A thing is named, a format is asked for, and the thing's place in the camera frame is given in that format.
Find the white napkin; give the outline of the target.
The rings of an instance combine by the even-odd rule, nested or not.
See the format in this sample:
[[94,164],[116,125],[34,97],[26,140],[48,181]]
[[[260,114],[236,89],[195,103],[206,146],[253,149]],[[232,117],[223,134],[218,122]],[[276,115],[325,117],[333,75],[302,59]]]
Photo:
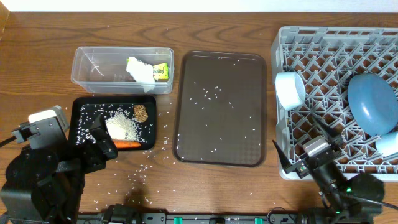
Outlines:
[[155,87],[153,66],[146,64],[135,57],[127,59],[126,71],[144,89],[144,93],[152,91]]

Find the orange carrot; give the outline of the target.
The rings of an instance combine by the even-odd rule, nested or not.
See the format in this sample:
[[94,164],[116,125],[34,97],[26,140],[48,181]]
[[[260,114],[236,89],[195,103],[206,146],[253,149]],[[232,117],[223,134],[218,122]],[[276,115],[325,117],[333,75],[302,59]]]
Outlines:
[[141,147],[141,143],[137,141],[114,140],[113,143],[118,149],[131,149]]

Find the brown food scrap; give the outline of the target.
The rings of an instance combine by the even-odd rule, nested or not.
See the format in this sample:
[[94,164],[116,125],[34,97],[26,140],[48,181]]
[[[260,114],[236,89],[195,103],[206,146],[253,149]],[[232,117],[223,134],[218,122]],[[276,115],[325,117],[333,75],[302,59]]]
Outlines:
[[147,121],[149,115],[147,114],[146,107],[144,105],[134,105],[134,118],[137,122],[143,123]]

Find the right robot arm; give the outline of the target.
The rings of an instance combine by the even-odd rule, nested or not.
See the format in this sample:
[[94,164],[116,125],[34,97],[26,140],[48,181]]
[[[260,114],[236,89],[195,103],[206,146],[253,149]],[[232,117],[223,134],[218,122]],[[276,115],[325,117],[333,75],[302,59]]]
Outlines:
[[313,126],[321,135],[309,141],[303,148],[305,154],[291,163],[276,141],[282,169],[295,172],[301,179],[310,175],[318,185],[322,208],[312,208],[292,218],[294,223],[372,223],[382,213],[383,207],[397,210],[397,206],[383,201],[384,182],[377,177],[360,173],[347,179],[335,163],[341,155],[343,137],[338,130],[312,116]]

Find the blue plate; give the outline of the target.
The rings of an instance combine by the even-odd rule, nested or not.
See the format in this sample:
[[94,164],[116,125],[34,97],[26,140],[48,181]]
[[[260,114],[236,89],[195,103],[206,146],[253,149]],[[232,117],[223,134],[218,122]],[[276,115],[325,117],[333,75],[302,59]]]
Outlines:
[[381,77],[364,73],[348,86],[348,103],[358,126],[368,135],[384,135],[397,124],[397,98]]

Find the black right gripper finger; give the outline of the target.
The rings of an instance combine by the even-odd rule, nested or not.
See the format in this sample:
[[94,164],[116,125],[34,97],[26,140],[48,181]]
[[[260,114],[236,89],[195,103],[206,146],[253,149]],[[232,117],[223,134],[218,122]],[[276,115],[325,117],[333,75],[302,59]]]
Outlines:
[[341,142],[342,135],[337,130],[331,128],[329,125],[324,123],[316,115],[312,115],[314,123],[319,127],[320,131],[327,138],[329,142]]
[[273,140],[272,142],[277,150],[277,154],[278,154],[282,169],[283,170],[292,170],[293,169],[292,164],[290,163],[287,156],[284,154],[283,150],[279,147],[278,143],[275,140]]

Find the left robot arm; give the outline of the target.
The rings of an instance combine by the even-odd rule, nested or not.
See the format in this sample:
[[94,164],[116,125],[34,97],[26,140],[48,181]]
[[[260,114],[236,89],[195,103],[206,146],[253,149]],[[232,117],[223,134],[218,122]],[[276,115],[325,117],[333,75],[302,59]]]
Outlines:
[[93,140],[68,141],[57,117],[22,123],[12,132],[28,142],[6,169],[1,200],[4,223],[76,223],[85,175],[102,170],[118,150],[102,115],[89,128]]

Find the small light blue cup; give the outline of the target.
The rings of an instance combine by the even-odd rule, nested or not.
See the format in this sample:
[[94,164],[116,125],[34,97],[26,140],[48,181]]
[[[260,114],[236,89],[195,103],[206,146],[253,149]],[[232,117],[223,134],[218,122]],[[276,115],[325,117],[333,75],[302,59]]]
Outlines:
[[376,149],[383,156],[391,156],[397,153],[397,132],[392,132],[381,136],[376,141]]

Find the foil snack wrapper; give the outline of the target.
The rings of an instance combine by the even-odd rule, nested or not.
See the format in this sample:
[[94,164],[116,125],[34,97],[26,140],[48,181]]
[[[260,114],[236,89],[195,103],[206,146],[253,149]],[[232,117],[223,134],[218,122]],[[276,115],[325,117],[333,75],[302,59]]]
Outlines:
[[153,77],[156,82],[166,82],[169,80],[169,67],[167,63],[153,65]]

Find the light blue rice bowl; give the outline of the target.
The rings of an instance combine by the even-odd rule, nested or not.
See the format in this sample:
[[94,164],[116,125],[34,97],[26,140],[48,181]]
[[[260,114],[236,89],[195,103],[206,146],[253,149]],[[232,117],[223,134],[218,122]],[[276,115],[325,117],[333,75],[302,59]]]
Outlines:
[[275,78],[278,100],[285,110],[292,110],[305,102],[305,86],[297,72],[280,72]]

